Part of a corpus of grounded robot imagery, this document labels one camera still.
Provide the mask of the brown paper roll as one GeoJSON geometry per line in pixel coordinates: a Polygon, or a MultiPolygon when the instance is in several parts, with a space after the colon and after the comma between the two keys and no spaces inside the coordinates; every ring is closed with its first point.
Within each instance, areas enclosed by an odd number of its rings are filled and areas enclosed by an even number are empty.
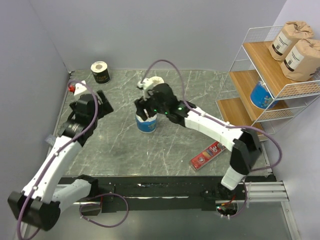
{"type": "Polygon", "coordinates": [[[282,62],[299,40],[313,36],[313,29],[305,21],[287,21],[268,50],[274,60],[282,62]]]}
{"type": "Polygon", "coordinates": [[[299,40],[280,64],[283,75],[296,82],[306,82],[320,67],[320,41],[299,40]]]}

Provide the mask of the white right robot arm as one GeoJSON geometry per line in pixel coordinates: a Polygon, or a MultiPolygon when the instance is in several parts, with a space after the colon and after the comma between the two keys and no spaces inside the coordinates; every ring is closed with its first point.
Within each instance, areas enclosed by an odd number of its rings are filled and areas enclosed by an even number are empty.
{"type": "Polygon", "coordinates": [[[237,185],[252,171],[262,154],[257,132],[251,126],[236,127],[217,119],[193,103],[178,100],[167,83],[154,84],[148,79],[139,82],[142,96],[135,100],[136,114],[146,121],[156,114],[166,116],[172,123],[196,130],[222,144],[231,153],[229,167],[218,193],[223,199],[236,194],[237,185]]]}

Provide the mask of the blue roll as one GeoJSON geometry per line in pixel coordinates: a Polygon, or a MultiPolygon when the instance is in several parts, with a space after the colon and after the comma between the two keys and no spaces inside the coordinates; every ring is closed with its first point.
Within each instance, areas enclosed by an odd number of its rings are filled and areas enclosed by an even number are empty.
{"type": "Polygon", "coordinates": [[[136,125],[140,132],[145,134],[153,133],[157,128],[157,115],[147,118],[147,120],[143,120],[140,116],[135,116],[136,125]]]}
{"type": "Polygon", "coordinates": [[[259,109],[271,109],[275,107],[278,100],[274,100],[269,91],[267,90],[266,84],[259,80],[250,94],[250,100],[253,105],[259,109]]]}

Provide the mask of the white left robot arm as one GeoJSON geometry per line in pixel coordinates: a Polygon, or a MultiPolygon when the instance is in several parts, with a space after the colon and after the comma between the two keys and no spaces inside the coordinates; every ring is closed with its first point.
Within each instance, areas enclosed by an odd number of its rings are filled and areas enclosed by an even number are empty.
{"type": "Polygon", "coordinates": [[[78,176],[66,189],[56,187],[66,168],[97,128],[98,120],[114,111],[102,90],[95,96],[81,94],[70,103],[72,112],[58,132],[46,160],[21,192],[13,191],[7,202],[17,220],[49,231],[61,213],[78,200],[94,201],[99,182],[89,175],[78,176]]]}

